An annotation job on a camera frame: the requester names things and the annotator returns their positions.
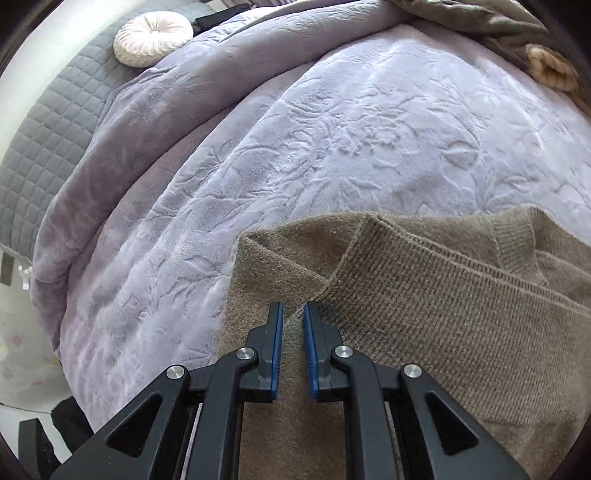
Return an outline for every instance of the purple fleece blanket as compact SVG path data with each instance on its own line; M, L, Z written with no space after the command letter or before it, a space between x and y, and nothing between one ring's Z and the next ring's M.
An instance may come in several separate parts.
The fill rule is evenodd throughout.
M340 210L538 205L591 241L591 127L564 95L381 0L302 0L120 88L38 234L33 300L94 429L214 360L238 236Z

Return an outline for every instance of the metal screw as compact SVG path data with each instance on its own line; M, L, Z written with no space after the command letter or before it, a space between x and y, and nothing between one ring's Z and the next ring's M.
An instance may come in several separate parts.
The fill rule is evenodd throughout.
M420 366L415 364L408 364L404 367L404 374L410 378L418 378L423 373Z
M184 368L180 365L174 365L166 370L166 376L171 380L178 380L184 375Z
M347 345L339 345L335 348L335 355L341 358L349 358L353 355L353 349Z
M240 360L250 360L253 356L255 356L255 351L250 347L243 346L242 348L238 349L236 356Z

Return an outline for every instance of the round pillow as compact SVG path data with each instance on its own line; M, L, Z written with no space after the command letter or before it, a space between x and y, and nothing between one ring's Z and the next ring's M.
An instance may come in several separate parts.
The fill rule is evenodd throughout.
M130 67L151 67L193 38L191 22L176 12L148 12L129 20L113 42L115 57Z

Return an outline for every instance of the knit sweater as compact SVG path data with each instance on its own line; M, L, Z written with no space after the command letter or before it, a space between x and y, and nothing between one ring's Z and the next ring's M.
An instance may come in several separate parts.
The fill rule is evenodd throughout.
M273 405L247 404L241 479L342 479L342 407L310 399L301 306L375 362L425 368L521 464L550 477L591 410L591 248L538 209L342 213L239 240L223 354L287 306Z

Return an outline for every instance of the power outlet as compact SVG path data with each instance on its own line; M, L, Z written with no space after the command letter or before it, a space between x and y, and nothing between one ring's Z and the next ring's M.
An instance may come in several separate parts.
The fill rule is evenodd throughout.
M4 252L2 254L2 265L0 265L0 283L12 285L12 268L14 266L14 257Z

